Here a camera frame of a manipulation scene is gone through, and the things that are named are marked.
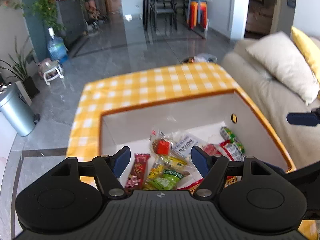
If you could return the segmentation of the red snack packet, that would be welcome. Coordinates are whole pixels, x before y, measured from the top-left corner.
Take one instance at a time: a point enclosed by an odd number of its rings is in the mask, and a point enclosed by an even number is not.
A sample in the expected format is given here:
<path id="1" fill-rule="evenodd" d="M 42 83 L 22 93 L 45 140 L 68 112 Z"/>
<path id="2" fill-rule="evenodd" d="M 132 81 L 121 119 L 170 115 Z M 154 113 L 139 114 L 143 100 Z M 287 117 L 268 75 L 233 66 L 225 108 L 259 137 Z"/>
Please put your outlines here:
<path id="1" fill-rule="evenodd" d="M 245 149 L 242 144 L 226 140 L 220 144 L 207 144 L 203 148 L 208 155 L 222 155 L 230 161 L 244 161 Z"/>

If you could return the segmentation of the dark red wafer bar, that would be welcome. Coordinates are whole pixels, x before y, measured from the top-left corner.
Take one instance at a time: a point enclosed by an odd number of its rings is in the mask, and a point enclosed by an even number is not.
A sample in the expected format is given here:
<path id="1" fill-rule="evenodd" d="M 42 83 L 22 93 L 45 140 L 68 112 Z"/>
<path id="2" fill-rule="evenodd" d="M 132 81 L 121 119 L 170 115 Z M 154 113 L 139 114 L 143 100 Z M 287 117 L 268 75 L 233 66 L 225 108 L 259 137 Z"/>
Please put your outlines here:
<path id="1" fill-rule="evenodd" d="M 148 153 L 135 154 L 135 161 L 125 185 L 125 191 L 127 193 L 142 188 L 149 158 L 150 154 Z"/>

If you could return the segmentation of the green sausage stick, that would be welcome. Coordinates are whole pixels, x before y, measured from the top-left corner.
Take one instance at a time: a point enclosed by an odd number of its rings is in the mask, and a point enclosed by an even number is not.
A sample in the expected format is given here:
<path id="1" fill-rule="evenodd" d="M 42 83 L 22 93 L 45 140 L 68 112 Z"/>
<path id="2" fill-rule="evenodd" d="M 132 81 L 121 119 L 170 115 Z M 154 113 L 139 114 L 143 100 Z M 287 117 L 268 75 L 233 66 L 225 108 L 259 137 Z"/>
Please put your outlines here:
<path id="1" fill-rule="evenodd" d="M 225 141 L 230 141 L 230 143 L 235 144 L 237 149 L 241 152 L 241 154 L 245 153 L 245 148 L 243 144 L 240 142 L 238 137 L 226 126 L 222 126 L 220 129 L 220 135 L 223 137 Z"/>

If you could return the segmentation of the green raisin nut packet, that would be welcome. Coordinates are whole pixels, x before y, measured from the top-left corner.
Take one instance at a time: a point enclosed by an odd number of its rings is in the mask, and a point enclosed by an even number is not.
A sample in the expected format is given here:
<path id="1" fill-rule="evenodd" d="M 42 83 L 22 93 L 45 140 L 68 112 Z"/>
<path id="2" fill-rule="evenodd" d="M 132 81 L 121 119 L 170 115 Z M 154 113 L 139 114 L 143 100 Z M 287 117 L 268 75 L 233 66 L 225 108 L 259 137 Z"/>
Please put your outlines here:
<path id="1" fill-rule="evenodd" d="M 144 190 L 171 191 L 190 175 L 189 164 L 173 156 L 158 156 L 143 184 Z"/>

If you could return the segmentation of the clear bag red cube snack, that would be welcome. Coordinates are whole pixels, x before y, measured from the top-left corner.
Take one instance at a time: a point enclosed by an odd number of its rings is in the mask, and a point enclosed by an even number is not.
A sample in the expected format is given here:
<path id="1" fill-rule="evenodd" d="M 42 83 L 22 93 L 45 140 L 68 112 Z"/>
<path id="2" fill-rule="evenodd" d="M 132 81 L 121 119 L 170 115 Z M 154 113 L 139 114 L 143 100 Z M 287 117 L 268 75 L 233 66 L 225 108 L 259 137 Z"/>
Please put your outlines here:
<path id="1" fill-rule="evenodd" d="M 154 129 L 151 131 L 149 141 L 149 148 L 152 153 L 162 157 L 173 156 L 179 158 L 179 155 L 173 150 L 175 143 L 173 133 L 165 134 L 159 129 Z"/>

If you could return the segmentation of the clear bag white balls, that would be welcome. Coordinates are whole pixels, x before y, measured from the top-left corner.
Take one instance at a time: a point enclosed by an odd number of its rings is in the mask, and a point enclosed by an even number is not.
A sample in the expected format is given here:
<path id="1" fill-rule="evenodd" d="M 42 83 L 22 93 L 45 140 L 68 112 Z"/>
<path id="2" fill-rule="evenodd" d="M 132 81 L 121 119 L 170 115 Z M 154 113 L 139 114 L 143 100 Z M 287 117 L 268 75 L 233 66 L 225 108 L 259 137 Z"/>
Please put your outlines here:
<path id="1" fill-rule="evenodd" d="M 188 132 L 177 132 L 172 141 L 172 151 L 181 158 L 188 159 L 194 146 L 203 146 L 205 142 Z"/>

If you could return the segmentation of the beige sofa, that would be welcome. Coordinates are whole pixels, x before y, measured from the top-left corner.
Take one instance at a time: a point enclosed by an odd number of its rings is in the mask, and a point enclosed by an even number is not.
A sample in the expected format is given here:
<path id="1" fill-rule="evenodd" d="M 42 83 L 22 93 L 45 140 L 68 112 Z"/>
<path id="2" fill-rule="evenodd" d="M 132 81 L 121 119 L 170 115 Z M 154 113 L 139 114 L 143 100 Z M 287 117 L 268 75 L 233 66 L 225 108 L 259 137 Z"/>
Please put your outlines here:
<path id="1" fill-rule="evenodd" d="M 319 161 L 319 126 L 296 126 L 287 122 L 290 112 L 309 112 L 319 107 L 319 99 L 306 105 L 294 92 L 285 87 L 246 48 L 256 40 L 245 38 L 231 42 L 221 66 L 249 95 L 274 128 L 291 156 L 296 168 L 300 169 Z"/>

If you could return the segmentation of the yellow cushion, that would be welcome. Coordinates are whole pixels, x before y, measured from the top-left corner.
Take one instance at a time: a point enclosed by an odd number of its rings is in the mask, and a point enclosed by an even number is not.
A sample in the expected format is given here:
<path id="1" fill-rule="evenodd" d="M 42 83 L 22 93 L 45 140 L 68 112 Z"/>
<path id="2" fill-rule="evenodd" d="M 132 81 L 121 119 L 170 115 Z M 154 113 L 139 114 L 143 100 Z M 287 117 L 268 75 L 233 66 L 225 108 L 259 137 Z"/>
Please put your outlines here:
<path id="1" fill-rule="evenodd" d="M 291 35 L 296 47 L 304 56 L 317 81 L 319 81 L 319 47 L 308 35 L 294 26 L 291 27 Z"/>

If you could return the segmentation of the orange cardboard box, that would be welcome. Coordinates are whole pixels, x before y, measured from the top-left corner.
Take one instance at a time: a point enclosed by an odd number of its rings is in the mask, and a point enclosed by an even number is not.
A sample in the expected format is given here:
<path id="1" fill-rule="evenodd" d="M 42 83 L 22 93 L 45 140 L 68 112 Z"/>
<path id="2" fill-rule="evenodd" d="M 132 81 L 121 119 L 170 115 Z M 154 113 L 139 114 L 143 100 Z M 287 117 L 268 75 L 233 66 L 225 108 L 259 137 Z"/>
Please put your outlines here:
<path id="1" fill-rule="evenodd" d="M 295 169 L 287 151 L 276 139 L 259 109 L 237 92 L 178 99 L 104 114 L 101 117 L 99 152 L 114 155 L 124 146 L 130 148 L 130 163 L 119 178 L 125 187 L 135 154 L 150 154 L 144 182 L 159 156 L 149 148 L 152 130 L 159 129 L 165 134 L 174 135 L 188 132 L 205 142 L 199 147 L 203 150 L 207 144 L 218 145 L 225 141 L 220 135 L 222 126 L 228 127 L 243 144 L 244 157 L 254 156 L 286 172 Z M 191 155 L 188 159 L 180 156 L 179 159 L 189 164 L 190 175 L 183 178 L 173 190 L 203 178 L 193 164 Z"/>

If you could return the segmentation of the cream cushion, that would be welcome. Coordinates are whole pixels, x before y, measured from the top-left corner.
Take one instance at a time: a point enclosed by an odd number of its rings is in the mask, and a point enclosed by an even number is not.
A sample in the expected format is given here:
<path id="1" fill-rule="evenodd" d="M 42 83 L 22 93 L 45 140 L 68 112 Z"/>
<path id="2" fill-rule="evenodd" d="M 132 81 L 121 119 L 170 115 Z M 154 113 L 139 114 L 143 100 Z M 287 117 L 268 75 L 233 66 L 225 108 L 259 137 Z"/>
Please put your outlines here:
<path id="1" fill-rule="evenodd" d="M 270 74 L 298 94 L 306 105 L 319 93 L 319 83 L 303 55 L 282 31 L 265 36 L 246 51 Z"/>

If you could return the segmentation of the blue water jug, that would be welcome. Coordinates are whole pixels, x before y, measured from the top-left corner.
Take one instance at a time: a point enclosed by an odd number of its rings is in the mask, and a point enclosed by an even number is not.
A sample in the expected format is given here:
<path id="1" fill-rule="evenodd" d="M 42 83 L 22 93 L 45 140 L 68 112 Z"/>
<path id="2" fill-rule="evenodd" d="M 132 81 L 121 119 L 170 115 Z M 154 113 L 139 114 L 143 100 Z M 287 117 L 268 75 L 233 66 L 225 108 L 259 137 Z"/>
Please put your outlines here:
<path id="1" fill-rule="evenodd" d="M 49 51 L 50 58 L 52 60 L 57 60 L 60 63 L 64 63 L 68 60 L 67 48 L 61 37 L 56 36 L 53 28 L 48 28 L 50 39 L 47 44 L 47 49 Z"/>

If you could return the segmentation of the orange stacked stools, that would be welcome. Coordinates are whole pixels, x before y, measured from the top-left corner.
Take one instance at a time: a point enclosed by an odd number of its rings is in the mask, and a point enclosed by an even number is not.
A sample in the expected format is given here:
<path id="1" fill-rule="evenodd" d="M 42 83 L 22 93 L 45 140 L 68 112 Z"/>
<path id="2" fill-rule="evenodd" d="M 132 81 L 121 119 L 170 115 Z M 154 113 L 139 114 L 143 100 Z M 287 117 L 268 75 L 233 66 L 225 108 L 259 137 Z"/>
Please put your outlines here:
<path id="1" fill-rule="evenodd" d="M 191 0 L 188 4 L 187 24 L 190 29 L 208 29 L 207 2 Z"/>

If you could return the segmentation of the dark grey cabinet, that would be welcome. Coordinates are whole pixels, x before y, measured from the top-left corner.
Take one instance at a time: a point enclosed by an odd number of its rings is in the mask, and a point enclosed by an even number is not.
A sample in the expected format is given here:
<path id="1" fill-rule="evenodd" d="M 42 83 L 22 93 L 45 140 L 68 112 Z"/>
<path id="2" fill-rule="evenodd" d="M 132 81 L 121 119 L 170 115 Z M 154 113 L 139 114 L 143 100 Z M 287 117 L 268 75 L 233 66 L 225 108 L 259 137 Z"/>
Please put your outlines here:
<path id="1" fill-rule="evenodd" d="M 59 35 L 67 48 L 71 47 L 86 30 L 80 0 L 56 1 L 57 23 L 63 26 Z"/>

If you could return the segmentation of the black dining chair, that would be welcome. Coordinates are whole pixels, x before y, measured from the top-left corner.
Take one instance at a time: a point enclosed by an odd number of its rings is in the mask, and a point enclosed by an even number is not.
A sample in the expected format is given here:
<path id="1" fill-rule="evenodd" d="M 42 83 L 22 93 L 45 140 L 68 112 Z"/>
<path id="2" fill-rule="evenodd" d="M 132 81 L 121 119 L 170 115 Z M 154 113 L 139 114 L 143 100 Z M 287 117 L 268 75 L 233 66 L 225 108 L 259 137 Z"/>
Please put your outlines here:
<path id="1" fill-rule="evenodd" d="M 177 30 L 176 0 L 151 0 L 151 16 L 154 31 L 157 29 L 157 17 L 159 15 L 169 16 L 170 25 Z"/>

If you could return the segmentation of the hanging green plant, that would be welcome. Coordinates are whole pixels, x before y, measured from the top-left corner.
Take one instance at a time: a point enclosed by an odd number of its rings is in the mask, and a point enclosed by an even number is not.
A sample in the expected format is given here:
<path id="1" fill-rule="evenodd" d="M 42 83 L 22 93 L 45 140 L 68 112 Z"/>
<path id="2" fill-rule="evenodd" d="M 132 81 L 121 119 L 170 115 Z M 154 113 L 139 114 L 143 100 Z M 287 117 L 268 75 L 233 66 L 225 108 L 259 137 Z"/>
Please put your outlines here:
<path id="1" fill-rule="evenodd" d="M 43 20 L 47 27 L 53 28 L 55 31 L 65 30 L 65 27 L 58 22 L 57 2 L 66 0 L 37 0 L 29 9 L 33 15 L 37 15 Z"/>

